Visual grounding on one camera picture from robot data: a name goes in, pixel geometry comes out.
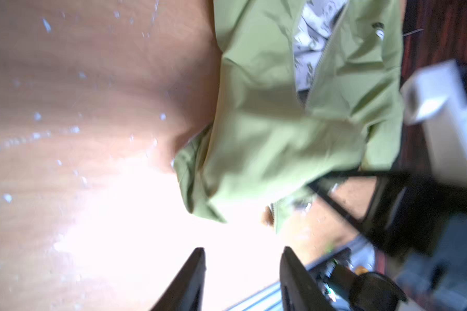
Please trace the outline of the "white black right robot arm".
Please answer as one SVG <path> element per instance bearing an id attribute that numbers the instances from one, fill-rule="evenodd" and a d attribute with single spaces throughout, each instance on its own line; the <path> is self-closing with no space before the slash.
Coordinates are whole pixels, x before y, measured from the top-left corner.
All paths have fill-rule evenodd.
<path id="1" fill-rule="evenodd" d="M 332 281 L 352 309 L 399 310 L 413 294 L 429 310 L 467 310 L 467 186 L 401 171 L 330 172 L 325 178 L 376 180 L 362 218 L 333 199 L 322 178 L 308 186 L 388 256 L 396 272 L 336 273 Z"/>

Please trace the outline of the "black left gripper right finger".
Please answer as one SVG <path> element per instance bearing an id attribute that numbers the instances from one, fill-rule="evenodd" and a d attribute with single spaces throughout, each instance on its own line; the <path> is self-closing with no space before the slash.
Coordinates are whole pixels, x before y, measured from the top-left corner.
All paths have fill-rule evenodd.
<path id="1" fill-rule="evenodd" d="M 284 247 L 281 255 L 280 289 L 281 303 L 285 311 L 334 310 L 289 246 Z"/>

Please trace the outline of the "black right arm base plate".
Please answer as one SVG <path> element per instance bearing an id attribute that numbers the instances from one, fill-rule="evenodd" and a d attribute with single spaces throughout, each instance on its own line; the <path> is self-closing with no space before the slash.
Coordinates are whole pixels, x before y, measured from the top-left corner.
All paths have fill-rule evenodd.
<path id="1" fill-rule="evenodd" d="M 317 282 L 324 297 L 335 308 L 348 308 L 352 283 L 359 275 L 375 269 L 375 249 L 366 245 L 359 249 L 344 248 L 329 254 L 308 272 Z"/>

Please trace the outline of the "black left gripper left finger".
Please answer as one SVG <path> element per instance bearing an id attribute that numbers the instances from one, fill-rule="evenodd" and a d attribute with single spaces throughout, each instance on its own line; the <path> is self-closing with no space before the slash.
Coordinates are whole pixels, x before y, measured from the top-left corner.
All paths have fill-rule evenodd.
<path id="1" fill-rule="evenodd" d="M 205 274 L 205 250 L 204 248 L 195 248 L 151 310 L 202 310 Z"/>

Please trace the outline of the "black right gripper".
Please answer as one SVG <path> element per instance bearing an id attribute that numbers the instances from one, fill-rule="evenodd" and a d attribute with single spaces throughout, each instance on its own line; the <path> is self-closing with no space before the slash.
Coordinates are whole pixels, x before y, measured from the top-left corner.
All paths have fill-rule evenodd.
<path id="1" fill-rule="evenodd" d="M 376 178 L 376 188 L 362 221 L 329 196 L 322 179 Z M 392 257 L 409 251 L 433 255 L 448 223 L 467 216 L 467 186 L 432 176 L 389 171 L 335 171 L 307 184 L 354 229 Z"/>

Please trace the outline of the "green Snoopy zip jacket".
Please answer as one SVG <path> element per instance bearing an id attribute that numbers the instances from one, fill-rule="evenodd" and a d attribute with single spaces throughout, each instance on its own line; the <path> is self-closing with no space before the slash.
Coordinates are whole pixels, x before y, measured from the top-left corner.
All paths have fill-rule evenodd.
<path id="1" fill-rule="evenodd" d="M 222 52 L 213 122 L 176 155 L 187 211 L 280 229 L 310 182 L 383 170 L 400 151 L 400 1 L 214 1 Z"/>

